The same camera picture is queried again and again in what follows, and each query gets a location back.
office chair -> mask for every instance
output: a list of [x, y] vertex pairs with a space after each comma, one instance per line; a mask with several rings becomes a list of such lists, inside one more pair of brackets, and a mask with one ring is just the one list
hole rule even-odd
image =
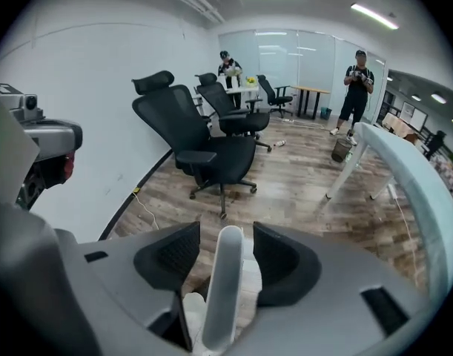
[[[268, 96], [268, 104], [269, 105], [275, 105], [277, 108], [272, 108], [271, 112], [279, 112], [280, 117], [284, 118], [284, 112], [287, 112], [291, 115], [294, 113], [292, 111], [284, 109], [285, 103], [289, 103], [292, 101], [292, 96], [284, 96], [285, 95], [285, 89], [288, 86], [282, 86], [282, 87], [277, 87], [277, 95], [275, 94], [274, 90], [272, 89], [271, 85], [269, 84], [269, 81], [265, 78], [263, 75], [258, 75], [257, 79], [259, 81], [259, 84], [261, 85], [262, 89], [265, 91], [265, 93]], [[284, 92], [282, 96], [279, 96], [280, 89], [283, 88]]]
[[[219, 128], [226, 136], [233, 134], [242, 134], [247, 136], [251, 134], [256, 138], [256, 145], [264, 146], [268, 152], [272, 150], [270, 145], [258, 141], [256, 132], [262, 131], [269, 124], [269, 113], [249, 113], [248, 109], [237, 110], [233, 102], [229, 99], [224, 87], [217, 82], [216, 75], [206, 73], [198, 75], [200, 86], [196, 89], [213, 107], [219, 117]], [[246, 103], [260, 102], [262, 99], [252, 99]]]
[[171, 146], [176, 167], [195, 178], [197, 187], [190, 192], [190, 199], [195, 199], [198, 191], [219, 185], [220, 217], [225, 219], [225, 185], [246, 185], [252, 194], [257, 191], [255, 183], [242, 180], [254, 159], [254, 138], [210, 136], [188, 88], [171, 86], [173, 81], [169, 71], [133, 79], [136, 92], [142, 96], [133, 101], [132, 108]]

white table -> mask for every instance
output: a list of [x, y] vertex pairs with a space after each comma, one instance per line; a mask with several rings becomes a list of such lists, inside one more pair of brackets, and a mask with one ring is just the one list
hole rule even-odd
[[[231, 95], [233, 93], [246, 93], [248, 94], [248, 98], [246, 100], [251, 100], [255, 99], [259, 95], [259, 86], [256, 87], [238, 87], [238, 88], [228, 88], [225, 90], [228, 95]], [[197, 95], [193, 95], [192, 98], [194, 100], [198, 101], [198, 107], [200, 110], [200, 113], [203, 115], [203, 96], [201, 96], [199, 93]]]
[[439, 174], [413, 144], [362, 122], [354, 128], [360, 138], [358, 146], [326, 196], [333, 198], [365, 149], [373, 148], [388, 164], [392, 175], [371, 193], [371, 198], [375, 198], [391, 178], [406, 193], [426, 249], [429, 296], [438, 302], [453, 285], [453, 198]]

man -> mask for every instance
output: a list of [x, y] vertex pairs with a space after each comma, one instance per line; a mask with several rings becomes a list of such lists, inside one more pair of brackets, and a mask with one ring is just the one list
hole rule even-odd
[[353, 111], [353, 122], [351, 129], [347, 133], [346, 139], [351, 144], [356, 145], [357, 142], [353, 137], [353, 127], [357, 122], [360, 122], [361, 117], [365, 113], [366, 104], [368, 103], [368, 94], [373, 93], [374, 75], [366, 68], [366, 53], [358, 50], [355, 55], [357, 64], [348, 67], [343, 83], [348, 86], [348, 93], [343, 103], [343, 108], [338, 119], [337, 127], [330, 131], [334, 136], [340, 132], [340, 127], [344, 121], [348, 121], [351, 112]]
[[[219, 53], [221, 57], [222, 63], [218, 67], [218, 76], [221, 74], [226, 75], [226, 87], [232, 88], [231, 84], [231, 77], [238, 79], [238, 86], [241, 85], [241, 77], [240, 74], [242, 73], [242, 68], [239, 66], [239, 63], [232, 59], [229, 53], [224, 50]], [[236, 109], [241, 108], [241, 93], [232, 93], [230, 94], [231, 101], [236, 105]]]

trash can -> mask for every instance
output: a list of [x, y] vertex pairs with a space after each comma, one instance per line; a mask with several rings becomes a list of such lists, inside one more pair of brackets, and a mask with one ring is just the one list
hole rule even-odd
[[343, 162], [346, 158], [346, 154], [351, 149], [351, 143], [346, 141], [345, 139], [338, 139], [335, 143], [335, 148], [331, 152], [331, 158], [337, 162]]
[[325, 120], [330, 119], [330, 114], [331, 114], [331, 109], [330, 108], [322, 107], [320, 109], [320, 117], [322, 119], [325, 119]]

ceiling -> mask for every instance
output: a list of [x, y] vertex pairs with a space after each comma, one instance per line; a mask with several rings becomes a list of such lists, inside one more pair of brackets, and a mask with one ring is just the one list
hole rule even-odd
[[[408, 103], [415, 105], [417, 102], [411, 97], [413, 94], [417, 94], [422, 100], [420, 104], [426, 106], [427, 108], [433, 110], [434, 112], [440, 114], [441, 116], [447, 119], [453, 119], [453, 91], [448, 88], [439, 85], [438, 83], [429, 81], [419, 76], [401, 73], [395, 70], [389, 70], [389, 76], [393, 78], [390, 82], [388, 81], [388, 86], [394, 90], [398, 90], [404, 96], [406, 96], [409, 101]], [[431, 95], [434, 92], [438, 92], [445, 100], [446, 104], [440, 104], [436, 102]]]

